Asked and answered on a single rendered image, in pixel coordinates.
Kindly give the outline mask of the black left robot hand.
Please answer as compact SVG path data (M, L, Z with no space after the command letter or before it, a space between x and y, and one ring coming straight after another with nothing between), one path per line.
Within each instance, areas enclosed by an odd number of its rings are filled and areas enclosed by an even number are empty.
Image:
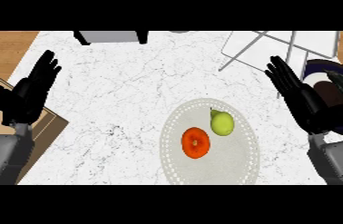
M55 52L48 50L36 62L30 75L20 80L14 89L9 90L0 85L0 112L5 126L17 123L33 124L38 121L61 70Z

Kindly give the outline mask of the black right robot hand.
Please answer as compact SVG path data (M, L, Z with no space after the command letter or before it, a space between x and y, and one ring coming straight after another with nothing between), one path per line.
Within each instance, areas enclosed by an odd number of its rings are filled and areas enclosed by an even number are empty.
M314 88L302 83L292 67L279 56L271 57L265 74L287 103L293 118L310 134L329 131L343 135L343 104L330 107Z

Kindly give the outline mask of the green pear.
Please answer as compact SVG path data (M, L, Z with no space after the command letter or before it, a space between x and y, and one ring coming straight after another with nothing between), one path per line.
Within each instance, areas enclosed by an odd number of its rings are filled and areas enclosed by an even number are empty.
M236 121L228 112L221 112L215 109L211 110L211 128L221 136L227 136L233 133Z

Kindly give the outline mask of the pale round placemat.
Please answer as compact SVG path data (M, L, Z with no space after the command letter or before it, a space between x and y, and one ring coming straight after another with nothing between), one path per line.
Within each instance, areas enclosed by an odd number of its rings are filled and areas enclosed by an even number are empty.
M234 131L218 135L211 128L211 112L228 112ZM209 136L209 152L193 159L182 149L182 134L193 127ZM172 184L253 184L261 169L261 149L250 124L239 110L224 101L202 98L185 102L165 122L160 159Z

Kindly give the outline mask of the dark brown round food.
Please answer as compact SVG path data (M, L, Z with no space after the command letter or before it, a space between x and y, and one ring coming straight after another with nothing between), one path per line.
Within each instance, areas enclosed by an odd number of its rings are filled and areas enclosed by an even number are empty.
M330 107L343 104L343 93L333 83L320 81L316 83L314 89Z

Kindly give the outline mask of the dark blue plate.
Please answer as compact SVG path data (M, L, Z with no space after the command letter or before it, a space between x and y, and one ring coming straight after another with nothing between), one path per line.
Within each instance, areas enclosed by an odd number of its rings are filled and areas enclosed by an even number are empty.
M329 81L326 71L335 71L343 74L343 64L323 59L308 60L304 82L316 83L318 81Z

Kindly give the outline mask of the grey black-legged appliance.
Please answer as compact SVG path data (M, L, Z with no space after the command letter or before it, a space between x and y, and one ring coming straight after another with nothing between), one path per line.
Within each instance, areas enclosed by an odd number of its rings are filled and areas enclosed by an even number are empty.
M148 31L76 31L75 37L82 45L95 43L132 43L148 42Z

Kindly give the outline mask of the orange tomato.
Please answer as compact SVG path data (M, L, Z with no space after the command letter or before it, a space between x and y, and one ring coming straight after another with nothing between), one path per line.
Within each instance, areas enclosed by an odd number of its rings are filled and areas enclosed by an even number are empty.
M208 132L197 127L190 128L182 133L181 145L184 153L190 158L202 158L209 153L211 149Z

